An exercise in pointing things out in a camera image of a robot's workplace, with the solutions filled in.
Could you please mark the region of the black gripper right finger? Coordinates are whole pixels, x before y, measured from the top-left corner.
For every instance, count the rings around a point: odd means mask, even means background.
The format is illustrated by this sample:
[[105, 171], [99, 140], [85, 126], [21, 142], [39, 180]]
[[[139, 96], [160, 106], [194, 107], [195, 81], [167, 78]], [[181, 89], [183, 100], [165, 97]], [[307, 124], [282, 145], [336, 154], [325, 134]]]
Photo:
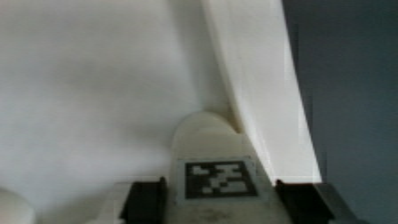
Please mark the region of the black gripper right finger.
[[277, 180], [275, 192], [293, 224], [368, 224], [357, 218], [330, 184]]

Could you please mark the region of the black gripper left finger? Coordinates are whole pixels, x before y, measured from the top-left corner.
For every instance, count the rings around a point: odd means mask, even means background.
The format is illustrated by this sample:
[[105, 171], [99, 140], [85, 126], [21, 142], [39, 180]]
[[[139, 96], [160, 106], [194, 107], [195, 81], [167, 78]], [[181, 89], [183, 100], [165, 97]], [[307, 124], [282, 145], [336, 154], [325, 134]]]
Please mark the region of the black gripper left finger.
[[135, 182], [119, 218], [124, 224], [163, 224], [167, 180]]

